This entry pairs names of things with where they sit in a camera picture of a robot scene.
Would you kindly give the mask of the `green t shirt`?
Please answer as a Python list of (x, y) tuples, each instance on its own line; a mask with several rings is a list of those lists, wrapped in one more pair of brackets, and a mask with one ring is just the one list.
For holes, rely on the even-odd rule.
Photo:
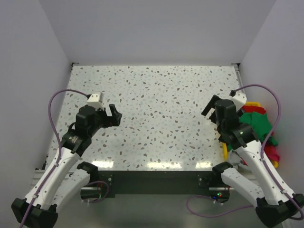
[(239, 120), (242, 123), (249, 124), (262, 143), (273, 128), (267, 114), (257, 112), (243, 113)]

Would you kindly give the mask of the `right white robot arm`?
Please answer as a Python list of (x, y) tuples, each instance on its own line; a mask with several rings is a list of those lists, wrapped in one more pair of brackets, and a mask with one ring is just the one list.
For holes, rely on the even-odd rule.
[(238, 93), (231, 99), (213, 95), (201, 114), (206, 116), (214, 109), (210, 120), (217, 125), (219, 140), (231, 145), (244, 159), (258, 184), (244, 177), (227, 161), (212, 168), (209, 182), (218, 187), (225, 184), (234, 188), (252, 204), (261, 222), (273, 228), (291, 219), (303, 208), (304, 196), (295, 193), (281, 178), (264, 154), (262, 143), (252, 127), (240, 122), (240, 111), (246, 101), (244, 93)]

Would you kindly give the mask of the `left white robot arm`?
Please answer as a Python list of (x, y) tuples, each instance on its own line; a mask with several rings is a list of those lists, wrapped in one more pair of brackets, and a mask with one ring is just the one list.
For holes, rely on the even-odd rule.
[(79, 109), (75, 122), (63, 135), (53, 161), (40, 180), (24, 198), (16, 198), (11, 205), (21, 227), (54, 227), (60, 209), (86, 185), (101, 183), (106, 188), (104, 195), (108, 194), (110, 186), (99, 180), (98, 168), (79, 160), (99, 129), (120, 125), (122, 114), (114, 104), (110, 104), (109, 108), (110, 116), (105, 109), (88, 105)]

